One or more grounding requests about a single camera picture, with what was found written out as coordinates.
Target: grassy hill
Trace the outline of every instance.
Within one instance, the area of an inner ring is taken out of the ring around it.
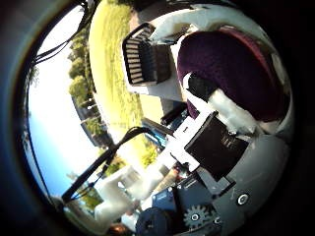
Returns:
[[[90,31],[91,67],[96,92],[112,136],[120,140],[125,132],[141,124],[143,111],[138,95],[125,86],[121,60],[121,41],[129,32],[131,7],[101,2]],[[121,150],[127,162],[149,164],[157,155],[155,147],[143,136]]]

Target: black wire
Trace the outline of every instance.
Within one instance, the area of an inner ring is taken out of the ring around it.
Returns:
[[[30,80],[28,79],[27,81],[27,92],[26,92],[26,110],[29,111],[29,91],[30,91]],[[35,163],[35,167],[38,171],[38,175],[39,175],[39,179],[43,185],[43,188],[45,189],[46,191],[46,194],[47,194],[47,197],[50,201],[50,203],[55,207],[56,207],[56,204],[55,202],[52,200],[52,197],[51,197],[51,194],[48,190],[48,187],[46,185],[46,182],[43,178],[43,175],[42,175],[42,172],[41,172],[41,169],[39,167],[39,163],[38,163],[38,160],[37,160],[37,157],[36,157],[36,153],[34,151],[34,148],[33,148],[33,145],[32,145],[32,136],[31,136],[31,128],[30,128],[30,120],[29,120],[29,117],[26,118],[26,123],[27,123],[27,135],[28,135],[28,138],[29,138],[29,143],[30,143],[30,147],[31,147],[31,156],[32,156],[32,159]]]
[[[104,175],[106,169],[108,168],[109,165],[107,165],[106,163],[104,164],[104,166],[101,169],[101,173],[98,176],[98,178],[96,180],[94,180],[93,182],[91,182],[86,188],[84,188],[82,191],[80,191],[79,193],[77,193],[77,195],[75,195],[73,198],[70,199],[69,202],[72,202],[74,200],[80,199],[82,197],[84,197],[85,195],[87,195],[89,193],[89,191],[95,186],[95,184],[97,183],[97,181]]]
[[[84,173],[82,173],[77,178],[73,185],[62,195],[64,203],[69,203],[70,201],[72,201],[73,194],[80,188],[80,186],[82,186],[87,181],[87,179],[89,179],[89,177],[97,170],[100,165],[102,165],[106,161],[106,163],[108,163],[107,166],[109,166],[114,155],[123,144],[143,133],[150,133],[152,135],[154,134],[149,128],[146,127],[133,127],[129,129],[126,135],[118,144],[114,145],[112,148],[103,153]]]
[[[34,59],[32,60],[31,62],[31,65],[32,66],[35,66],[41,62],[44,62],[52,57],[54,57],[55,55],[57,55],[58,53],[60,53],[67,45],[68,43],[84,28],[86,27],[92,20],[93,18],[93,15],[95,14],[95,10],[96,10],[96,4],[95,4],[95,1],[94,1],[94,7],[93,7],[93,10],[92,12],[90,13],[89,11],[89,7],[88,7],[88,2],[86,1],[80,1],[80,6],[82,6],[84,8],[84,15],[79,23],[79,26],[77,28],[77,30],[75,31],[75,33],[73,33],[67,40],[65,40],[64,42],[60,43],[59,45],[45,51],[45,52],[42,52],[38,55],[36,55],[34,57]]]

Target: black component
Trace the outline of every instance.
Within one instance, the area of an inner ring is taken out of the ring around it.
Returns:
[[[143,23],[122,41],[125,69],[131,86],[156,85],[170,77],[169,46],[148,41],[154,30],[151,24]]]
[[[161,149],[164,149],[166,146],[166,136],[173,136],[174,133],[172,130],[146,117],[142,119],[142,125],[151,130],[150,133],[146,133],[146,137]]]
[[[191,174],[177,185],[177,195],[183,212],[196,205],[208,206],[213,201],[213,195],[197,173]]]
[[[187,103],[181,102],[175,108],[167,112],[160,118],[160,123],[164,126],[168,126],[171,122],[173,122],[178,116],[181,115],[183,111],[187,109]]]
[[[192,5],[192,4],[214,4],[214,5],[221,5],[225,7],[232,7],[238,9],[238,7],[232,3],[223,0],[166,0],[169,5]]]
[[[150,6],[154,5],[156,2],[160,0],[133,0],[133,7],[137,12],[144,11],[146,8],[149,8]]]
[[[218,88],[218,86],[210,81],[205,80],[192,73],[188,80],[189,91],[204,101],[208,101],[210,95]]]
[[[209,222],[208,219],[210,218],[207,212],[212,209],[211,203],[213,199],[213,195],[205,187],[198,174],[191,174],[178,185],[169,187],[154,195],[153,207],[162,209],[172,218],[169,230],[172,234],[177,234],[189,229],[187,220],[184,220],[187,218],[184,213],[195,206],[202,206],[199,210],[205,213],[205,215],[200,215],[201,222]]]
[[[219,181],[216,181],[210,172],[203,167],[199,167],[196,171],[203,184],[212,194],[213,199],[222,196],[235,185],[235,182],[230,179],[227,180],[226,176],[225,178],[221,178]]]
[[[220,236],[221,235],[222,224],[221,223],[207,223],[198,229],[188,229],[185,232],[180,233],[180,236]]]
[[[137,235],[159,236],[171,235],[171,217],[166,211],[158,207],[150,207],[144,210],[137,221]]]
[[[247,146],[213,114],[185,149],[218,181],[234,167]]]

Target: sky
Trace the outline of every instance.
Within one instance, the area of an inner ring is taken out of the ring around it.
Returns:
[[[81,17],[78,8],[70,12],[48,35],[39,52],[69,38]],[[67,173],[81,174],[98,154],[98,148],[81,128],[68,92],[72,82],[68,76],[69,53],[67,46],[57,56],[38,64],[38,85],[30,88],[31,139],[48,190],[54,196],[61,196],[70,187]],[[31,159],[29,163],[37,178]]]

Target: maroon fabric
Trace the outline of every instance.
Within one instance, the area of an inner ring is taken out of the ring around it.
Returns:
[[[177,74],[194,72],[212,80],[237,105],[257,120],[282,116],[284,93],[259,47],[245,34],[221,31],[195,32],[184,38],[178,52]],[[188,101],[192,117],[197,116]]]

